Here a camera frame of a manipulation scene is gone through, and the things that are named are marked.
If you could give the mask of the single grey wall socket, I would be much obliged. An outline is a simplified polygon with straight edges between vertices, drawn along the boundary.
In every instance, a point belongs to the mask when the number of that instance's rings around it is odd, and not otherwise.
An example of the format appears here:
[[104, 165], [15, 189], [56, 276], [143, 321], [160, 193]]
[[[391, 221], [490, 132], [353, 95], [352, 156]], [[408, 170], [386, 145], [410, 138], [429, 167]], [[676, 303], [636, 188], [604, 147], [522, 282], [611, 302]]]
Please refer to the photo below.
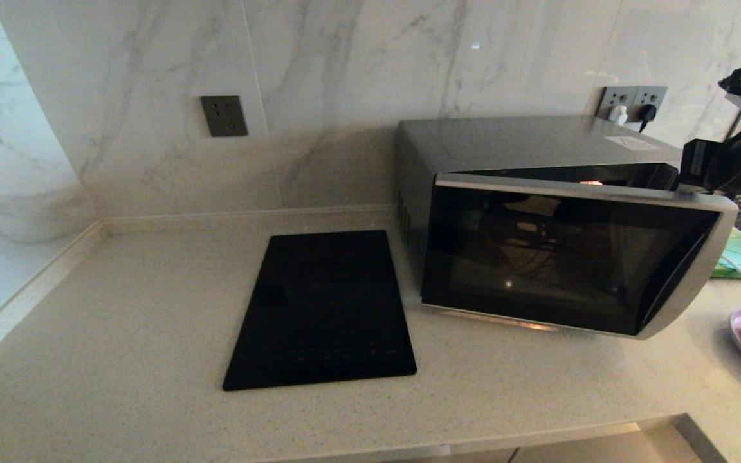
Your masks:
[[245, 137], [249, 135], [241, 97], [201, 96], [199, 100], [209, 134], [212, 137]]

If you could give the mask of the grey paired wall socket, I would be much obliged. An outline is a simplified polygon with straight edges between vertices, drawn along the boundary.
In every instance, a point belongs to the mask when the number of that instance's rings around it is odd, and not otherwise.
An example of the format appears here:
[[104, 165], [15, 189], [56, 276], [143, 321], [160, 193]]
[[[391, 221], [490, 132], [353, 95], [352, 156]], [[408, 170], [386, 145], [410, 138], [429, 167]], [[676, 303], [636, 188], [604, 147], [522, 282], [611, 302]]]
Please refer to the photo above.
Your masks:
[[642, 114], [646, 113], [647, 106], [653, 106], [658, 112], [667, 94], [667, 87], [639, 86], [636, 88], [632, 103], [627, 111], [628, 123], [641, 123]]
[[632, 103], [637, 87], [605, 87], [599, 105], [595, 111], [597, 118], [608, 120], [608, 114], [612, 106], [625, 105], [627, 109]]

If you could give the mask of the black induction cooktop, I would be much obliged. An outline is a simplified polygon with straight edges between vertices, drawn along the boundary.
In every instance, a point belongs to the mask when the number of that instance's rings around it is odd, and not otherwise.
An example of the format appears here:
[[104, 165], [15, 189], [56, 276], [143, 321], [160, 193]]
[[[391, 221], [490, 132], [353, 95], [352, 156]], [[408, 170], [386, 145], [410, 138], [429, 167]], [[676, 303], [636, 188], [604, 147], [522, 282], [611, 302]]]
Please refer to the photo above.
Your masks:
[[225, 392], [416, 372], [385, 231], [270, 238]]

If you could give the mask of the silver black microwave oven body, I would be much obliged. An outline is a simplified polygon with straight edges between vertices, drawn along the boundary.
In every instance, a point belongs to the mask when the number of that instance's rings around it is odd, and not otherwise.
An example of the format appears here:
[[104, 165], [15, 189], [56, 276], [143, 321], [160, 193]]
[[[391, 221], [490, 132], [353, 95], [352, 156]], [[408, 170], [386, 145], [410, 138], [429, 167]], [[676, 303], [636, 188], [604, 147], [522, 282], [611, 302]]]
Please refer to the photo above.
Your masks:
[[416, 288], [423, 286], [437, 175], [593, 165], [667, 163], [681, 149], [590, 115], [407, 120], [394, 133], [395, 197]]

